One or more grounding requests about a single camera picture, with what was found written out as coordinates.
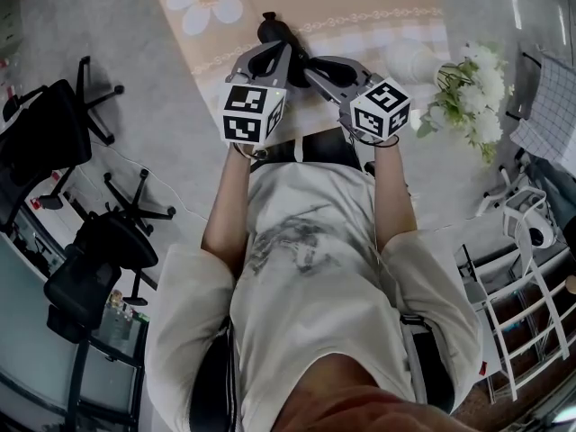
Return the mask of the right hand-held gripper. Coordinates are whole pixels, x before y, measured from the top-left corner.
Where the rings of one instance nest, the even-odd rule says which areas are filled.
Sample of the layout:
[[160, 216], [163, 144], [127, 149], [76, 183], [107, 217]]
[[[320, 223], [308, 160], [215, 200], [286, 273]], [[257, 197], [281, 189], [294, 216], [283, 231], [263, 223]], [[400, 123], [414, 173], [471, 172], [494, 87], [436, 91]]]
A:
[[[408, 124], [410, 94], [390, 76], [371, 74], [356, 60], [311, 58], [305, 76], [324, 99], [341, 105], [339, 122], [354, 140], [368, 146], [386, 146]], [[359, 87], [352, 97], [355, 86]]]

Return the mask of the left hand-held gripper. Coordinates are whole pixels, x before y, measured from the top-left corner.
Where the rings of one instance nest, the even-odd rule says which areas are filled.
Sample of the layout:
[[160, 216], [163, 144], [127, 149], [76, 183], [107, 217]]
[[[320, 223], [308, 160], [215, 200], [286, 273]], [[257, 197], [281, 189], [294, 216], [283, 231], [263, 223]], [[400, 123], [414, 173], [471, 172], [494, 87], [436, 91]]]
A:
[[260, 44], [240, 55], [220, 90], [220, 135], [263, 146], [284, 117], [292, 47]]

